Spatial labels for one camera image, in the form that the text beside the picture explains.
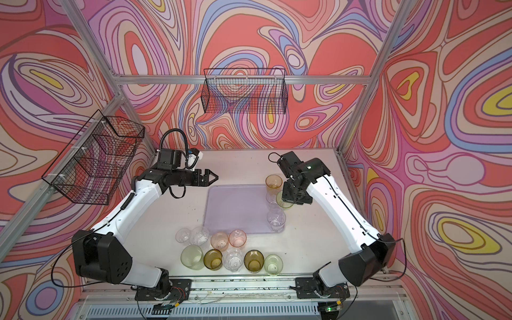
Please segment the yellow plastic cup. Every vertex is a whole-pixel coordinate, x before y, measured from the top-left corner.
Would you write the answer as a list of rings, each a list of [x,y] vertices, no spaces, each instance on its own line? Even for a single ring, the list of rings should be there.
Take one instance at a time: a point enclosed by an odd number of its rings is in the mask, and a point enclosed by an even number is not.
[[[269,193],[278,193],[283,186],[283,179],[277,174],[268,175],[265,185]]]

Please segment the clear faceted cup back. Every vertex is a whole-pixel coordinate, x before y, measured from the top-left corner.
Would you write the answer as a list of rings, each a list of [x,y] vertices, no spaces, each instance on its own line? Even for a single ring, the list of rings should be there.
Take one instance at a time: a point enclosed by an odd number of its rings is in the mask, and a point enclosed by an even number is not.
[[[284,230],[286,215],[281,209],[272,209],[267,213],[267,222],[273,232],[280,233]]]

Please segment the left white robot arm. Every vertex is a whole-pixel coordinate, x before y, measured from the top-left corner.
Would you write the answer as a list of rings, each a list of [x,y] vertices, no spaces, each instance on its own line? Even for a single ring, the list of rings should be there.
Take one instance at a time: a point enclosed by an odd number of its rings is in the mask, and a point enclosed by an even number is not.
[[[132,181],[132,191],[90,231],[72,238],[75,272],[80,277],[110,284],[132,285],[159,291],[171,290],[169,272],[135,260],[124,242],[138,220],[172,186],[209,187],[219,176],[206,169],[145,170]]]

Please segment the bright green cup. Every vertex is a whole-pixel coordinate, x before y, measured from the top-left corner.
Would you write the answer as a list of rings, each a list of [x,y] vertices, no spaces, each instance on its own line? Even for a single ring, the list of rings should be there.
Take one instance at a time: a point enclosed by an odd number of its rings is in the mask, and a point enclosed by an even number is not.
[[[277,195],[276,195],[276,203],[277,205],[282,209],[282,210],[288,210],[288,209],[291,209],[293,207],[293,204],[292,203],[289,203],[289,202],[286,202],[283,200],[283,192],[280,191]]]

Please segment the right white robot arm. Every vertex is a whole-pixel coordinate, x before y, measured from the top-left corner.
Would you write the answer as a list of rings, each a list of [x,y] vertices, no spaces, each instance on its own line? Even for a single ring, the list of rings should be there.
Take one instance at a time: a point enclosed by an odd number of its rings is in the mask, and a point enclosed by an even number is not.
[[[318,203],[349,249],[349,254],[313,273],[320,293],[343,283],[359,287],[388,266],[397,241],[389,233],[380,233],[358,212],[324,162],[318,158],[301,161],[291,151],[282,155],[277,165],[287,178],[282,200],[296,205]]]

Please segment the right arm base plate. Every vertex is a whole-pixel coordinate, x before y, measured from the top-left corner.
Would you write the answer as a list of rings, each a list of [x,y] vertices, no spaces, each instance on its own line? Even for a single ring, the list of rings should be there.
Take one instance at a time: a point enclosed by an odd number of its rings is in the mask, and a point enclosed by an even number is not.
[[[289,287],[298,299],[336,299],[344,301],[351,297],[346,283],[327,287],[314,277],[296,277],[295,284]]]

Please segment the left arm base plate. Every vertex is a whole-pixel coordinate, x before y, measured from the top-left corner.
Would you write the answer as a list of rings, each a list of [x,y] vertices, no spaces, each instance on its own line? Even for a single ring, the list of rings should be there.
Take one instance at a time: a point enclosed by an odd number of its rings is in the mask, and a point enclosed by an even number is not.
[[[154,288],[138,287],[135,294],[136,301],[186,301],[189,299],[191,279],[169,279],[168,284],[158,285]]]

